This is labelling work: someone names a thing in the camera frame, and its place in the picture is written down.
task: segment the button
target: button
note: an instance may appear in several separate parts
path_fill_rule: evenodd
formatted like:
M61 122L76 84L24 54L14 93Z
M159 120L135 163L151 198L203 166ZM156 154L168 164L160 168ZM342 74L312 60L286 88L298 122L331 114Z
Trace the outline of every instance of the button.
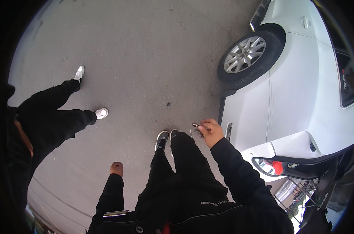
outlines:
M137 227L135 228L135 230L136 230L138 233L142 233L142 232L143 232L143 228L142 228L142 227L139 227L139 226L137 226Z

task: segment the car wheel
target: car wheel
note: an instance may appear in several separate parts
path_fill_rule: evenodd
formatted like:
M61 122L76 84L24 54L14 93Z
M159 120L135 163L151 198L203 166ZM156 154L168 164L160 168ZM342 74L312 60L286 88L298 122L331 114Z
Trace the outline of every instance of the car wheel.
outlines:
M267 31L239 39L221 58L217 76L232 89L240 89L266 73L282 52L280 40Z

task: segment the black sleeve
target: black sleeve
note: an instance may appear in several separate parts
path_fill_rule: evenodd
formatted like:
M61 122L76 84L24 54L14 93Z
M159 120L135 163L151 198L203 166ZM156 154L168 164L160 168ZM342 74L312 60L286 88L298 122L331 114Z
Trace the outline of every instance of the black sleeve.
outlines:
M95 233L96 227L105 219L103 218L105 213L124 210L123 188L124 182L121 176L110 174L96 205L95 215L92 217L88 233Z
M211 153L225 184L229 187L232 197L237 203L249 205L258 217L258 223L264 233L294 233L292 222L286 212L278 206L265 186L259 172L251 164L243 160L226 138L222 138L212 148Z

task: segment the wheel well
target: wheel well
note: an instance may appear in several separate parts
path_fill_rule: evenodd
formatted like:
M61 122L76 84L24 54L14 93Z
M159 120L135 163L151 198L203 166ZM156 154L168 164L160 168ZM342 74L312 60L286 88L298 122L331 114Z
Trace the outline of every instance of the wheel well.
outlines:
M257 31L268 31L270 33L273 33L281 41L281 44L285 46L286 33L285 30L278 24L262 24L259 26L259 28L257 28Z

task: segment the door handle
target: door handle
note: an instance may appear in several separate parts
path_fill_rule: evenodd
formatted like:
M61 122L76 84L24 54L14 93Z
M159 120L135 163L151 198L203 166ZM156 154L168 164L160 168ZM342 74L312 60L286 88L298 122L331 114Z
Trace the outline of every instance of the door handle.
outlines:
M309 28L309 23L307 22L306 16L303 16L302 19L303 19L304 28L305 28L305 29L308 29L308 28Z

